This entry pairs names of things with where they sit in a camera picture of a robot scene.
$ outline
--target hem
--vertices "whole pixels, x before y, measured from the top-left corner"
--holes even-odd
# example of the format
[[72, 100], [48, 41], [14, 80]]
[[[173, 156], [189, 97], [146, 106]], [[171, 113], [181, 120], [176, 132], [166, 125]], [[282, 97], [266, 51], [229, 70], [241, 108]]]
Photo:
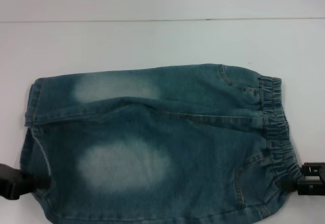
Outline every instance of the hem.
[[44, 79], [40, 78], [30, 87], [27, 111], [25, 113], [25, 126], [31, 126], [34, 121], [34, 114], [40, 100]]
[[284, 115], [281, 97], [281, 79], [261, 76], [261, 109], [264, 115], [264, 133], [275, 181], [282, 191], [283, 181], [304, 178], [290, 141], [289, 125]]
[[249, 206], [243, 209], [232, 210], [229, 212], [211, 214], [202, 217], [166, 217], [166, 218], [152, 218], [152, 219], [113, 219], [113, 218], [94, 218], [93, 216], [65, 216], [55, 213], [51, 207], [50, 202], [44, 195], [36, 192], [32, 194], [34, 198], [42, 206], [46, 218], [54, 224], [125, 224], [125, 223], [139, 223], [139, 224], [214, 224], [214, 223], [242, 223], [251, 224], [267, 218], [264, 216], [261, 209], [265, 209], [264, 205]]

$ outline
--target whitewash fade mark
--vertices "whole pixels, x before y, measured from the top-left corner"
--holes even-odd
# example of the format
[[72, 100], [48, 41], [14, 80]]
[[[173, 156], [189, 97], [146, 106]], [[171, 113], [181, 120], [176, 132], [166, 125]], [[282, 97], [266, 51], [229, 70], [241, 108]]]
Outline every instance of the whitewash fade mark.
[[101, 73], [86, 74], [77, 81], [73, 91], [82, 103], [118, 97], [158, 99], [159, 92], [147, 79], [131, 74]]
[[94, 146], [78, 164], [86, 184], [110, 193], [153, 187], [165, 179], [170, 167], [165, 152], [141, 141]]

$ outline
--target pocket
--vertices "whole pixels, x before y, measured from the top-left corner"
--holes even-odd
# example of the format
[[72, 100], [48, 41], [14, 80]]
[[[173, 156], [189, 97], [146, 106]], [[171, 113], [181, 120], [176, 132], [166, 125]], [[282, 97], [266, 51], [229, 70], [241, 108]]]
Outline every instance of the pocket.
[[240, 67], [231, 67], [220, 64], [221, 78], [230, 86], [245, 90], [259, 90], [260, 74]]
[[237, 171], [236, 191], [242, 209], [263, 205], [278, 191], [267, 156], [254, 156]]

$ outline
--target blue denim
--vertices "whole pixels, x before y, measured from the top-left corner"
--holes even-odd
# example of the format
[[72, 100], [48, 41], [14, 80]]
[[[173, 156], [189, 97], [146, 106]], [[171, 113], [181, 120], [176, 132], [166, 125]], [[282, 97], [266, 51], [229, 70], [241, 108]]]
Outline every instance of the blue denim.
[[303, 178], [281, 80], [195, 65], [74, 74], [30, 89], [21, 168], [57, 224], [254, 223]]

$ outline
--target stitching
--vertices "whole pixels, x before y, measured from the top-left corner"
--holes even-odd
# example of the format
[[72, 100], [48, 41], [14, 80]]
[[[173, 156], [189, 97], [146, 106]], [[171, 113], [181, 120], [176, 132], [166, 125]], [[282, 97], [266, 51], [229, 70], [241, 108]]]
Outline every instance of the stitching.
[[[272, 83], [272, 91], [271, 91], [271, 100], [272, 100], [272, 109], [274, 111], [274, 101], [273, 101], [273, 80], [271, 80], [271, 83]], [[266, 139], [267, 139], [267, 149], [269, 150], [269, 153], [267, 155], [270, 163], [271, 163], [271, 169], [272, 169], [272, 172], [273, 172], [273, 176], [274, 176], [274, 181], [275, 181], [275, 184], [278, 186], [278, 188], [280, 188], [280, 190], [282, 190], [281, 188], [281, 185], [279, 184], [279, 181], [278, 181], [278, 175], [274, 169], [274, 161], [273, 161], [273, 158], [272, 158], [272, 154], [271, 154], [271, 142], [268, 138], [268, 133], [267, 133], [267, 130], [266, 130], [266, 127], [265, 127], [265, 118], [264, 118], [264, 128], [265, 128], [265, 135], [266, 135]]]
[[[93, 115], [93, 114], [98, 114], [98, 113], [103, 113], [107, 110], [103, 111], [92, 111], [92, 112], [83, 112], [83, 113], [76, 113], [76, 114], [71, 114], [71, 115], [65, 115], [65, 116], [57, 116], [53, 117], [50, 119], [44, 119], [44, 120], [37, 120], [37, 118], [34, 120], [35, 123], [42, 123], [42, 122], [47, 122], [47, 121], [52, 121], [54, 119], [62, 119], [66, 117], [77, 117], [77, 116], [82, 116], [82, 115]], [[180, 115], [180, 116], [187, 116], [187, 117], [210, 117], [210, 118], [260, 118], [258, 116], [222, 116], [222, 115], [202, 115], [202, 114], [190, 114], [190, 113], [180, 113], [180, 112], [169, 112], [169, 111], [160, 111], [162, 113], [167, 113], [167, 114], [175, 114], [175, 115]]]
[[32, 95], [35, 93], [35, 85], [32, 85], [32, 87], [29, 89], [29, 94], [28, 94], [28, 101], [27, 101], [27, 110], [30, 111], [31, 105], [33, 104], [33, 97]]
[[206, 215], [206, 216], [202, 216], [202, 217], [167, 217], [167, 218], [139, 218], [139, 219], [110, 219], [110, 218], [97, 218], [97, 219], [90, 219], [90, 218], [76, 218], [76, 217], [67, 217], [67, 216], [61, 216], [59, 214], [57, 214], [56, 212], [53, 211], [52, 206], [49, 202], [49, 200], [47, 199], [46, 196], [41, 195], [40, 199], [44, 199], [47, 204], [48, 207], [47, 208], [53, 215], [55, 215], [56, 217], [59, 217], [61, 219], [73, 219], [73, 220], [86, 220], [86, 221], [96, 221], [96, 220], [103, 220], [103, 221], [117, 221], [117, 222], [139, 222], [139, 221], [156, 221], [156, 220], [175, 220], [175, 219], [182, 219], [182, 220], [201, 220], [201, 219], [205, 219], [205, 218], [211, 218], [211, 217], [215, 217], [215, 216], [219, 216], [219, 215], [224, 215], [224, 214], [230, 214], [230, 213], [234, 213], [234, 212], [238, 212], [239, 210], [232, 210], [232, 211], [226, 211], [223, 213], [218, 213], [218, 214], [211, 214], [211, 215]]
[[[276, 124], [277, 124], [277, 129], [279, 130], [279, 121], [278, 121], [278, 115], [275, 113], [275, 106], [274, 106], [274, 82], [272, 80], [272, 93], [271, 93], [271, 99], [272, 99], [272, 110], [273, 110], [273, 114], [274, 114], [274, 117], [275, 117], [275, 120], [276, 120]], [[281, 150], [282, 150], [282, 162], [283, 162], [283, 166], [285, 167], [285, 170], [286, 172], [288, 173], [289, 176], [291, 176], [291, 173], [290, 171], [288, 170], [286, 164], [285, 164], [285, 160], [284, 160], [284, 149], [283, 149], [283, 142], [281, 142]], [[277, 184], [277, 186], [282, 190], [282, 187], [281, 187], [281, 184], [279, 182], [279, 176], [276, 174], [276, 171], [274, 170], [274, 173], [275, 173], [275, 182]]]
[[263, 215], [263, 218], [264, 218], [264, 219], [266, 219], [266, 218], [267, 218], [267, 216], [264, 214], [262, 207], [261, 207], [261, 206], [258, 206], [258, 209], [259, 209], [259, 210], [260, 210], [260, 212], [262, 213], [262, 215]]
[[33, 111], [31, 112], [31, 114], [30, 114], [30, 118], [31, 118], [31, 121], [32, 121], [32, 122], [34, 122], [34, 120], [35, 120], [35, 118], [33, 118], [33, 117], [34, 117], [34, 114], [35, 114], [35, 112], [36, 112], [36, 110], [37, 110], [37, 108], [38, 108], [39, 102], [40, 102], [41, 92], [42, 92], [43, 84], [44, 84], [44, 81], [45, 81], [45, 80], [42, 79], [41, 81], [42, 81], [42, 83], [41, 83], [41, 88], [40, 88], [40, 91], [38, 92], [36, 105], [35, 105], [34, 110], [33, 110]]
[[45, 150], [44, 150], [43, 146], [41, 145], [41, 142], [37, 138], [34, 138], [34, 141], [37, 143], [37, 145], [41, 149], [41, 152], [43, 153], [43, 156], [44, 156], [44, 159], [45, 159], [45, 162], [46, 162], [46, 165], [47, 165], [47, 170], [49, 172], [49, 176], [51, 176], [52, 175], [52, 171], [51, 171], [51, 167], [50, 167], [50, 162], [49, 162], [49, 159], [48, 159], [48, 157], [47, 157], [47, 155], [45, 153]]
[[161, 112], [167, 114], [180, 115], [180, 116], [188, 116], [188, 117], [260, 118], [257, 116], [221, 116], [221, 115], [202, 115], [202, 114], [191, 114], [191, 113], [169, 112], [169, 111], [161, 111]]
[[261, 82], [261, 80], [262, 80], [262, 76], [260, 76], [260, 78], [259, 78], [258, 89], [259, 89], [259, 110], [262, 112], [262, 116], [263, 116], [264, 112], [263, 112], [263, 104], [262, 104], [263, 95], [262, 95], [262, 82]]
[[267, 208], [267, 206], [266, 206], [266, 205], [263, 205], [262, 207], [263, 207], [263, 210], [264, 210], [264, 212], [266, 213], [266, 215], [267, 215], [267, 216], [270, 216], [271, 213], [270, 213], [269, 209]]
[[240, 168], [239, 171], [237, 172], [237, 177], [236, 177], [236, 191], [237, 191], [238, 200], [239, 200], [239, 204], [240, 204], [241, 209], [244, 209], [245, 208], [245, 201], [244, 201], [243, 192], [242, 192], [241, 187], [240, 187], [240, 178], [241, 178], [243, 172], [245, 170], [247, 170], [251, 165], [253, 165], [254, 163], [263, 161], [265, 158], [266, 157], [263, 156], [263, 155], [254, 156], [251, 161], [248, 161], [249, 163], [247, 165], [245, 165], [242, 168]]
[[230, 80], [227, 75], [225, 74], [225, 71], [224, 71], [224, 66], [223, 64], [219, 64], [219, 73], [220, 73], [220, 76], [221, 78], [227, 83], [229, 84], [230, 86], [233, 86], [235, 88], [238, 88], [238, 89], [243, 89], [243, 90], [253, 90], [254, 92], [257, 92], [258, 89], [256, 88], [252, 88], [252, 87], [243, 87], [243, 86], [240, 86], [239, 84], [237, 83], [234, 83], [232, 80]]

